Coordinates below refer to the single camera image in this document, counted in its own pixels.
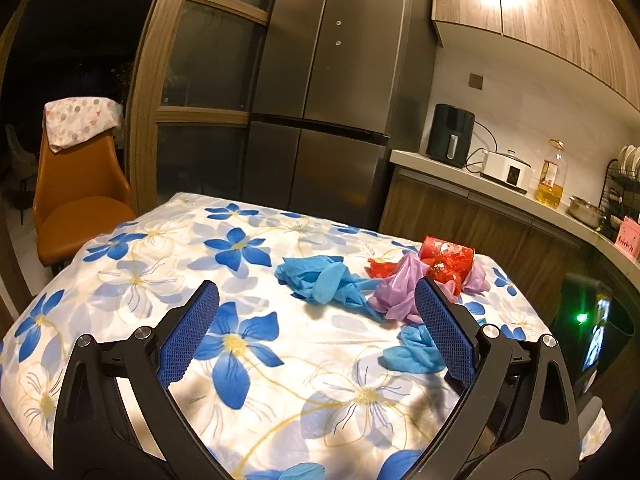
refrigerator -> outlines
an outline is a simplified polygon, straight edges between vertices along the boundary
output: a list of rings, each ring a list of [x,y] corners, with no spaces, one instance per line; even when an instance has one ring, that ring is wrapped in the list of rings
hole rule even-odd
[[[242,199],[377,229],[390,151],[417,151],[436,51],[432,0],[275,0]]]

pink basket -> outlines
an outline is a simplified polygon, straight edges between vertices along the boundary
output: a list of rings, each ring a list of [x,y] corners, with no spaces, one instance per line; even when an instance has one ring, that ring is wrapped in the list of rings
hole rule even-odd
[[[634,260],[640,256],[640,225],[628,216],[625,216],[625,220],[620,224],[616,247]]]

floral tablecloth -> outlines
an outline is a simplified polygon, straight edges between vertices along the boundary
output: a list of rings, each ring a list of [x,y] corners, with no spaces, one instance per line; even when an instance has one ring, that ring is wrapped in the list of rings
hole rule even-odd
[[[56,404],[76,338],[117,340],[155,326],[208,279],[220,289],[219,313],[169,390],[218,461],[246,480],[277,479],[301,462],[321,463],[329,480],[391,480],[396,463],[427,447],[458,396],[444,372],[380,365],[383,349],[399,344],[397,323],[307,304],[278,284],[274,269],[284,256],[328,254],[364,276],[368,258],[398,261],[417,248],[329,220],[177,194],[88,242],[34,299],[0,347],[0,396],[51,465]],[[491,289],[460,300],[475,318],[517,338],[547,332],[498,265],[478,259]],[[128,381],[119,381],[143,447],[161,456]],[[582,453],[609,431],[601,412]]]

black wire rack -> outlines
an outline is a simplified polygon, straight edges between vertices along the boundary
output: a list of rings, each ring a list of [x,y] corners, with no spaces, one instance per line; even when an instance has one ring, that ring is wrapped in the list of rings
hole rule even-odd
[[[602,186],[599,207],[606,212],[606,226],[603,234],[615,240],[620,222],[629,216],[638,221],[640,218],[640,174],[621,170],[614,158],[607,164],[607,173]]]

glass door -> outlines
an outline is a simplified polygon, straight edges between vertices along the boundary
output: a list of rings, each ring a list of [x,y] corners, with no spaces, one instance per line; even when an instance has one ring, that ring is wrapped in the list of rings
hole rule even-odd
[[[239,199],[274,0],[156,0],[130,98],[127,173],[142,214],[179,191]]]

